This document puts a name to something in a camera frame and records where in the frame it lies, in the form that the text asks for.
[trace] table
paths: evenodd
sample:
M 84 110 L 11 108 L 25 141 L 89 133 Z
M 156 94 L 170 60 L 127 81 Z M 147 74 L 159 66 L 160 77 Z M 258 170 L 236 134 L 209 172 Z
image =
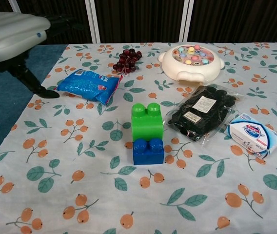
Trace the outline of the table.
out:
M 0 146 L 0 233 L 277 233 L 277 149 L 264 162 L 224 133 L 201 147 L 165 127 L 173 161 L 133 165 L 132 105 L 157 102 L 165 116 L 196 88 L 161 70 L 158 55 L 176 45 L 68 45 L 43 83 L 50 89 L 79 68 L 117 76 L 124 48 L 143 58 L 107 107 L 33 96 Z M 277 131 L 277 43 L 204 46 L 225 61 L 214 83 L 245 95 L 234 115 Z

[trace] building block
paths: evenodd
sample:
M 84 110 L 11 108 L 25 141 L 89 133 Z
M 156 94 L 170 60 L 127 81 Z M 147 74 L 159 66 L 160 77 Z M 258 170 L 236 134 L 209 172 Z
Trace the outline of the building block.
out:
M 137 139 L 133 143 L 133 163 L 140 164 L 162 164 L 164 158 L 163 142 L 159 138 L 150 141 Z
M 137 139 L 150 141 L 153 138 L 162 140 L 163 124 L 160 105 L 150 103 L 147 108 L 141 103 L 134 104 L 131 116 L 133 142 Z

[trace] floor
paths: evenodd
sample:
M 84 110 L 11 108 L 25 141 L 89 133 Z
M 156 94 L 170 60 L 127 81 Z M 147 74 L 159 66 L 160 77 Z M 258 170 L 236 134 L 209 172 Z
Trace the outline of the floor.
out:
M 58 61 L 65 47 L 66 45 L 38 45 L 31 50 L 27 66 L 40 82 Z M 8 72 L 0 73 L 0 145 L 32 95 Z

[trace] green toy block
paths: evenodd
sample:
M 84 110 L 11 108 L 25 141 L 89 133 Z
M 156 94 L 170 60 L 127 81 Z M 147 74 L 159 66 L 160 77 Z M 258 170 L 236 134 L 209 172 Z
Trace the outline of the green toy block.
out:
M 162 140 L 163 124 L 160 105 L 150 103 L 147 108 L 141 103 L 132 106 L 131 116 L 133 142 L 137 139 L 150 141 L 153 138 Z

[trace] red grapes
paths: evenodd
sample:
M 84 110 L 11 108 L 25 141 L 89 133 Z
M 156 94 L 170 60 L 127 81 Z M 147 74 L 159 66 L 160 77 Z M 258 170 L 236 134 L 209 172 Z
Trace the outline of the red grapes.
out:
M 134 49 L 125 49 L 119 57 L 119 62 L 114 64 L 113 69 L 128 74 L 136 70 L 135 63 L 142 57 L 142 53 L 135 52 Z

